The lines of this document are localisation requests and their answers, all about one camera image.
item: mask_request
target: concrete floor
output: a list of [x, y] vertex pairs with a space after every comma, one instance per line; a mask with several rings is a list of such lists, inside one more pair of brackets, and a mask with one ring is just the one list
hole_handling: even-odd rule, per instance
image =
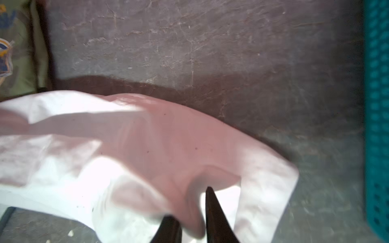
[[[54, 84], [173, 101], [274, 147], [301, 175], [274, 243], [378, 243], [364, 220], [362, 8], [360, 0], [47, 0]], [[0, 242], [73, 242], [70, 229], [84, 237], [77, 242], [96, 239], [78, 223], [19, 210]]]

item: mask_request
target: olive green bag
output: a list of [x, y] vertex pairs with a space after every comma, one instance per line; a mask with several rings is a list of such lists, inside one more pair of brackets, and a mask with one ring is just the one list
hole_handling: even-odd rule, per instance
[[35, 0], [0, 0], [0, 100], [50, 89]]

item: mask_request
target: white plastic bag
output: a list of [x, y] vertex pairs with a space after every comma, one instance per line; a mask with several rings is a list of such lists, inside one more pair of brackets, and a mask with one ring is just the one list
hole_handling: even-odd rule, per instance
[[204, 236], [207, 186], [223, 189], [216, 195], [241, 243], [270, 242], [298, 179], [265, 144], [140, 94], [4, 101], [0, 135], [0, 203], [78, 220], [103, 243], [148, 243], [167, 213]]

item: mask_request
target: teal plastic crate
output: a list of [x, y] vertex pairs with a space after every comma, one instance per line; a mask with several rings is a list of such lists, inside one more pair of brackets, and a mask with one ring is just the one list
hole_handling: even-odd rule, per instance
[[389, 242], [389, 0], [364, 1], [366, 213]]

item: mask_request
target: patch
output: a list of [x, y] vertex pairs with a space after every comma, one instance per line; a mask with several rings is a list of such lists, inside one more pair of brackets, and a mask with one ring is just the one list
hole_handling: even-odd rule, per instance
[[12, 43], [0, 38], [0, 78], [12, 74]]
[[4, 4], [0, 4], [0, 29], [8, 29], [14, 23], [16, 17], [16, 11], [13, 10], [11, 15], [8, 16], [7, 8]]

